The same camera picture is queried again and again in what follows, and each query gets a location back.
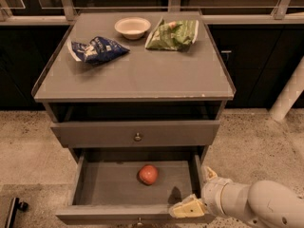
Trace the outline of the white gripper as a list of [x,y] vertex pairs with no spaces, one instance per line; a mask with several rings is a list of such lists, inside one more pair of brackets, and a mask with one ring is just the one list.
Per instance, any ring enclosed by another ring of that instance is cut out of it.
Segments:
[[218,174],[206,165],[202,167],[202,174],[203,180],[206,181],[201,188],[201,199],[204,204],[195,194],[192,194],[169,208],[171,217],[175,219],[198,218],[204,216],[207,209],[215,217],[226,218],[221,204],[221,194],[224,187],[232,181],[218,177]]

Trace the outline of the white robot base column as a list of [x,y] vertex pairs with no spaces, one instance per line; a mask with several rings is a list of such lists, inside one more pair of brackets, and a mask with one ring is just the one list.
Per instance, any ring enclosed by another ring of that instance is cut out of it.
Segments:
[[270,115],[275,121],[282,121],[296,100],[304,91],[304,57],[300,60],[291,78],[284,86],[275,103],[270,109]]

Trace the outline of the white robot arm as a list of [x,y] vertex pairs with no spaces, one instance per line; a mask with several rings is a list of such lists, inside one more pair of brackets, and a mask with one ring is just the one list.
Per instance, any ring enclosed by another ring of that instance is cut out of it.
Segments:
[[272,180],[251,185],[219,177],[202,167],[200,198],[191,194],[169,209],[175,219],[200,218],[206,214],[239,219],[252,228],[304,228],[304,199]]

